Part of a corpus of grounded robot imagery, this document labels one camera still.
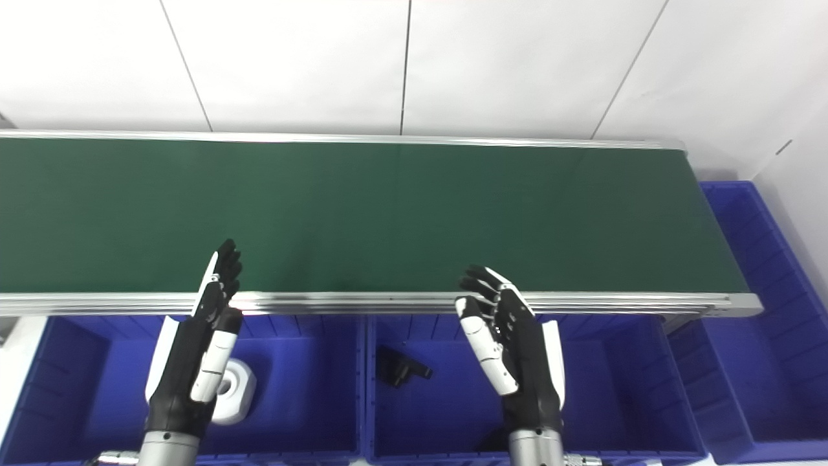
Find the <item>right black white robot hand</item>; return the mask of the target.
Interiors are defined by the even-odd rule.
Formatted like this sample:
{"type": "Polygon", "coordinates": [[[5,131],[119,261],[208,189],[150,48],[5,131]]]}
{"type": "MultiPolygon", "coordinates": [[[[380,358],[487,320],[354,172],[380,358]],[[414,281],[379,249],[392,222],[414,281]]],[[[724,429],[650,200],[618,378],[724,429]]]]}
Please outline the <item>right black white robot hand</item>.
{"type": "Polygon", "coordinates": [[[506,430],[559,432],[565,370],[557,322],[540,322],[520,290],[488,267],[471,265],[453,301],[474,356],[500,396],[506,430]]]}

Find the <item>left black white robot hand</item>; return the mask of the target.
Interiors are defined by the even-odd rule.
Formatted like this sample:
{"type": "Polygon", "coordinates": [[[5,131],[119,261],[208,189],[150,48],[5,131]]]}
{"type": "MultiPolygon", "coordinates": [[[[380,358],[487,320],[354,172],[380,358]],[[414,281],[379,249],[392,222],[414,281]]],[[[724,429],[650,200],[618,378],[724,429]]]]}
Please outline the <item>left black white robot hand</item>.
{"type": "Polygon", "coordinates": [[[230,305],[242,268],[235,241],[226,239],[210,257],[190,314],[169,321],[174,331],[149,397],[146,432],[204,436],[245,318],[230,305]]]}

